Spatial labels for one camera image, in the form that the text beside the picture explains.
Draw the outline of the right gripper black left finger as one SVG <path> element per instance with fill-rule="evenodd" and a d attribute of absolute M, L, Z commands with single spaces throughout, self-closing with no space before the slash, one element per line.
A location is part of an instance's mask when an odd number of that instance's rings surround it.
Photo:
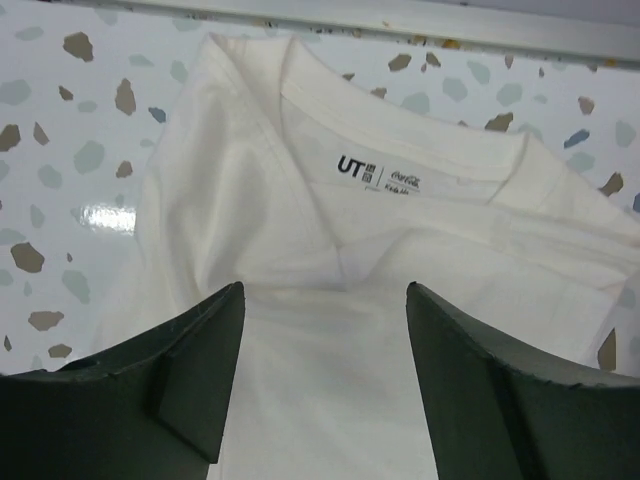
<path fill-rule="evenodd" d="M 217 463 L 245 318 L 241 283 L 56 371 L 1 380 L 5 479 L 203 479 Z"/>

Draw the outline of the white t-shirt red print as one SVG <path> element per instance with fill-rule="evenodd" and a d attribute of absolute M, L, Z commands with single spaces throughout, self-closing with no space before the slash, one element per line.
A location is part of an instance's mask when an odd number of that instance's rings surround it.
<path fill-rule="evenodd" d="M 431 479 L 407 286 L 594 365 L 639 270 L 638 222 L 535 136 L 399 108 L 295 37 L 205 38 L 135 238 L 103 347 L 245 287 L 212 479 Z"/>

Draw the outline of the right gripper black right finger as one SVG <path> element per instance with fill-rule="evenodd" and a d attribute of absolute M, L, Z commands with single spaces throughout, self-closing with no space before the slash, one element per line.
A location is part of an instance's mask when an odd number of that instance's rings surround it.
<path fill-rule="evenodd" d="M 406 315 L 439 478 L 638 478 L 638 379 L 539 350 L 417 282 Z"/>

